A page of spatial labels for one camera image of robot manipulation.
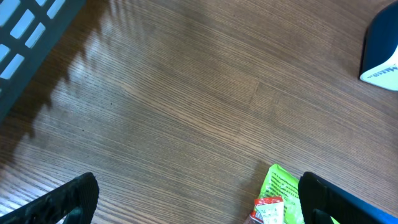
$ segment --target wood grain surface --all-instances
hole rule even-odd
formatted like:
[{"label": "wood grain surface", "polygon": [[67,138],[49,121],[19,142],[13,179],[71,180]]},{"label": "wood grain surface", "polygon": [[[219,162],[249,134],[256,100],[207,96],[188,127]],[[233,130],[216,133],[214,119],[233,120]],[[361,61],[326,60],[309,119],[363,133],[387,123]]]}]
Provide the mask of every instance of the wood grain surface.
[{"label": "wood grain surface", "polygon": [[398,216],[392,0],[87,0],[0,127],[0,215],[85,172],[93,223],[242,223],[271,164]]}]

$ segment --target green snack bag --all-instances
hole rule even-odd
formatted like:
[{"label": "green snack bag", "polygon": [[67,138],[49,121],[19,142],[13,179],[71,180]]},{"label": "green snack bag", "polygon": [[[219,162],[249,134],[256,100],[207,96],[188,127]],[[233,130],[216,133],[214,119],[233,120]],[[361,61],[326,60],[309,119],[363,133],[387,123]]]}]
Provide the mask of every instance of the green snack bag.
[{"label": "green snack bag", "polygon": [[[301,211],[299,199],[299,180],[288,173],[280,165],[272,165],[262,184],[258,198],[282,196],[284,201],[284,223],[285,224],[304,224],[304,217]],[[263,223],[261,214],[254,207],[250,217]]]}]

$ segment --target plastic basket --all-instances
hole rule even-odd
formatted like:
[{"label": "plastic basket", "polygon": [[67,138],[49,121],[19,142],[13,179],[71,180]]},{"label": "plastic basket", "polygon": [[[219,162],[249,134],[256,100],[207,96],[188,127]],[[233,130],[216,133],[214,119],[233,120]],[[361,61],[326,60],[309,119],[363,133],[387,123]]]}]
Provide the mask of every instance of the plastic basket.
[{"label": "plastic basket", "polygon": [[84,3],[0,0],[0,122]]}]

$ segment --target wooden table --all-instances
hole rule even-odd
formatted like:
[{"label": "wooden table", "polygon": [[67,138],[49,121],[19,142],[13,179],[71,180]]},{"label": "wooden table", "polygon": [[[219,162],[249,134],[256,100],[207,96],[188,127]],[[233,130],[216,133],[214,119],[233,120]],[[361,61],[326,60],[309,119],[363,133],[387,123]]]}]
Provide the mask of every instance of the wooden table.
[{"label": "wooden table", "polygon": [[398,215],[392,0],[87,0],[0,128],[0,213],[84,173],[93,223],[242,223],[271,164]]}]

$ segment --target rectangular hole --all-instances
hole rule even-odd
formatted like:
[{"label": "rectangular hole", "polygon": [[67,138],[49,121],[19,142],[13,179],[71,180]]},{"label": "rectangular hole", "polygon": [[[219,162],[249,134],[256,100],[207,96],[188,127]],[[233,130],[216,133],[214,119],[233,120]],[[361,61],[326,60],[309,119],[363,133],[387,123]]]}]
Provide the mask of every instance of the rectangular hole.
[{"label": "rectangular hole", "polygon": [[25,43],[26,47],[32,48],[36,44],[40,36],[43,34],[44,30],[45,26],[42,23],[39,23],[35,31],[33,31],[32,35],[30,35],[30,37],[27,39]]},{"label": "rectangular hole", "polygon": [[47,15],[50,19],[53,19],[55,15],[57,15],[58,11],[60,10],[61,6],[65,3],[65,0],[55,0],[54,3],[51,5],[50,9],[47,11]]},{"label": "rectangular hole", "polygon": [[29,27],[34,18],[35,16],[33,15],[33,13],[29,9],[27,9],[24,15],[22,15],[22,17],[17,22],[17,25],[15,25],[15,27],[11,30],[10,34],[13,37],[19,39],[24,34],[25,30]]},{"label": "rectangular hole", "polygon": [[11,62],[7,65],[6,69],[2,71],[0,78],[10,79],[18,67],[21,65],[22,61],[24,61],[24,57],[22,55],[15,55],[15,57],[11,60]]},{"label": "rectangular hole", "polygon": [[0,62],[6,57],[8,52],[10,52],[10,49],[4,44],[0,44]]},{"label": "rectangular hole", "polygon": [[17,9],[20,0],[3,0],[0,3],[0,27],[4,26],[12,13]]},{"label": "rectangular hole", "polygon": [[36,0],[37,4],[39,4],[40,6],[43,6],[46,1],[47,0]]}]

